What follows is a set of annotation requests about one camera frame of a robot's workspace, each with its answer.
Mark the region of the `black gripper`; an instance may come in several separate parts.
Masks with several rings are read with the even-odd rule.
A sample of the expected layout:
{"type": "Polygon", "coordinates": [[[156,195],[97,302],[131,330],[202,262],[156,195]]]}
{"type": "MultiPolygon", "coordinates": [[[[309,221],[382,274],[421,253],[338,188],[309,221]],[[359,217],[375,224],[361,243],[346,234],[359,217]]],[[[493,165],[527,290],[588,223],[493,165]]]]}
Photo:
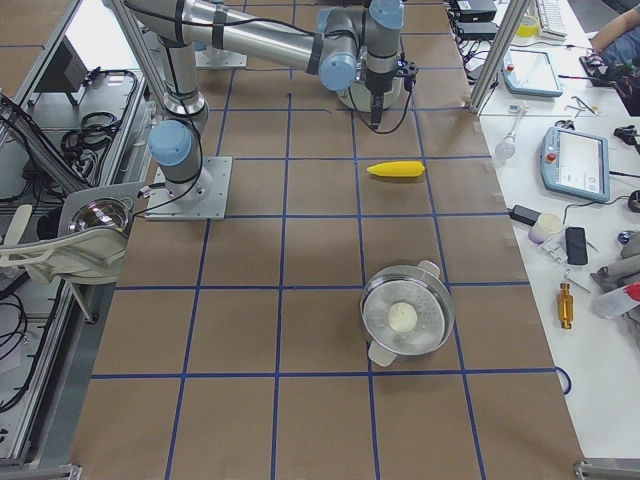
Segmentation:
{"type": "MultiPolygon", "coordinates": [[[[384,61],[384,92],[392,92],[396,85],[412,93],[416,83],[417,67],[405,58],[389,58],[384,61]]],[[[383,94],[372,93],[370,102],[370,120],[372,126],[379,126],[383,114],[383,94]]]]}

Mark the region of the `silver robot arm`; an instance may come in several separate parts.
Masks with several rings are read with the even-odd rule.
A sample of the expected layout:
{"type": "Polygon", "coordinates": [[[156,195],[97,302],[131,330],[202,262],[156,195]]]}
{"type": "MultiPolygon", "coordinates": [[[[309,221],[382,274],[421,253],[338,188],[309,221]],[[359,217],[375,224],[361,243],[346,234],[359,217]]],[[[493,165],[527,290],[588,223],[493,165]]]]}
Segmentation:
{"type": "Polygon", "coordinates": [[[366,124],[373,131],[401,91],[415,85],[417,69],[401,49],[401,1],[324,8],[312,31],[208,1],[108,5],[169,117],[208,118],[196,73],[198,44],[315,75],[348,108],[369,114],[366,124]]]}
{"type": "Polygon", "coordinates": [[[193,46],[163,37],[159,42],[167,118],[152,128],[149,147],[169,194],[179,201],[191,202],[201,189],[200,136],[208,119],[208,105],[198,88],[193,46]]]}

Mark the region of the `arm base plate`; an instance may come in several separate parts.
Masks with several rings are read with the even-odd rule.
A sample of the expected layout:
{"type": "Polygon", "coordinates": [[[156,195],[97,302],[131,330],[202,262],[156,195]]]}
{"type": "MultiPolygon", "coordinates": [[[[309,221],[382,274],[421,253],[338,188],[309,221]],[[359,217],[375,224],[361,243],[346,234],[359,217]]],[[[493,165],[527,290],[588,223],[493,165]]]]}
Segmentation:
{"type": "Polygon", "coordinates": [[[196,185],[177,185],[165,180],[158,166],[154,181],[164,186],[149,192],[144,217],[150,221],[223,220],[233,159],[230,156],[205,157],[196,185]]]}
{"type": "Polygon", "coordinates": [[[195,52],[198,70],[245,69],[247,56],[229,50],[207,47],[195,52]]]}

